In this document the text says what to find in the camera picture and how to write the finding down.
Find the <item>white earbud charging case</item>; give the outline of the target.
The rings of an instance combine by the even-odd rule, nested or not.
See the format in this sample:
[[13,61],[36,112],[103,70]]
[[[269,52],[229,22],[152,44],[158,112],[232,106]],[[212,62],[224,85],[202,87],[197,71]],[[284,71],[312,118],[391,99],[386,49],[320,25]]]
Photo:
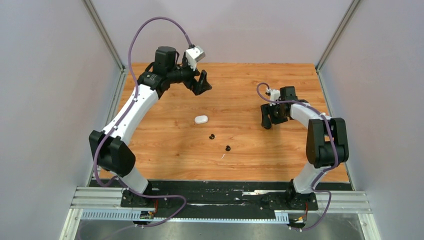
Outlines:
[[194,123],[196,125],[205,124],[209,121],[209,118],[207,115],[198,115],[194,118]]

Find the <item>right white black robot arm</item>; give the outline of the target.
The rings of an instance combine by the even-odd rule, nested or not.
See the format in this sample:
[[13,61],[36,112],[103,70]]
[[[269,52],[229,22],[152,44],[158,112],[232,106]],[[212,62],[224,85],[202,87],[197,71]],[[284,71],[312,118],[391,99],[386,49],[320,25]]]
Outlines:
[[322,178],[349,158],[346,121],[331,117],[314,108],[307,100],[299,99],[294,86],[272,89],[265,85],[266,101],[261,105],[261,126],[295,120],[307,130],[305,154],[307,162],[301,172],[289,182],[281,203],[288,209],[305,209],[313,205],[318,183]]

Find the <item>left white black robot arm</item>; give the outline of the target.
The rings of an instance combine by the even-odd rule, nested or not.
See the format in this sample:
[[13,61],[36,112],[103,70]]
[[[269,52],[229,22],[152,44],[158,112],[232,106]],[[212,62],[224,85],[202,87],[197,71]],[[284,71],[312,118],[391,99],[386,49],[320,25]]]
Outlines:
[[200,46],[191,45],[178,64],[179,53],[175,48],[158,47],[154,61],[135,80],[122,109],[101,131],[93,130],[88,137],[94,165],[112,173],[142,207],[149,206],[155,196],[151,182],[136,167],[136,156],[129,143],[147,112],[172,84],[183,84],[196,96],[212,89],[207,72],[197,68],[205,55]]

